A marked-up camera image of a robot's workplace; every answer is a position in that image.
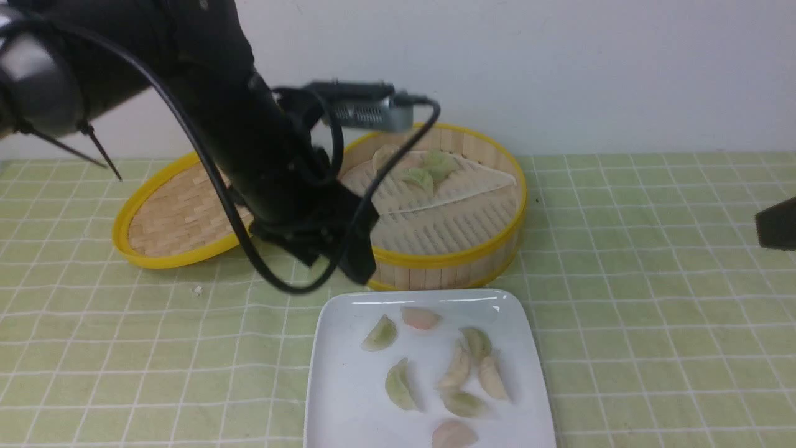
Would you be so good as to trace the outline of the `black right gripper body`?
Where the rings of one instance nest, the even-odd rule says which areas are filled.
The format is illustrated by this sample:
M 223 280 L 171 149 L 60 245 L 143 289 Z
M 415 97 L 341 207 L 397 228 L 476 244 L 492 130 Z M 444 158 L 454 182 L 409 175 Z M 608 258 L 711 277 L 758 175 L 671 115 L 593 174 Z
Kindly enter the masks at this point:
M 343 250 L 336 269 L 356 284 L 367 284 L 376 271 L 371 233 L 380 218 L 372 199 L 354 193 L 336 178 L 324 187 L 291 193 L 293 201 L 310 207 L 307 215 L 276 223 L 257 218 L 248 230 L 308 267 Z

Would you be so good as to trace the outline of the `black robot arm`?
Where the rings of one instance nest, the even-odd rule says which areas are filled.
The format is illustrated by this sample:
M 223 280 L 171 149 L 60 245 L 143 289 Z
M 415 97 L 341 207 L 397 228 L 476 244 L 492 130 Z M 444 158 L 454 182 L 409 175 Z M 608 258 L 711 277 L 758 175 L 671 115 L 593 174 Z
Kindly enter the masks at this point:
M 153 88 L 194 145 L 255 270 L 285 292 L 335 270 L 376 270 L 369 200 L 336 176 L 309 127 L 327 100 L 276 100 L 233 1 L 3 1 L 2 135 L 92 136 L 91 122 Z

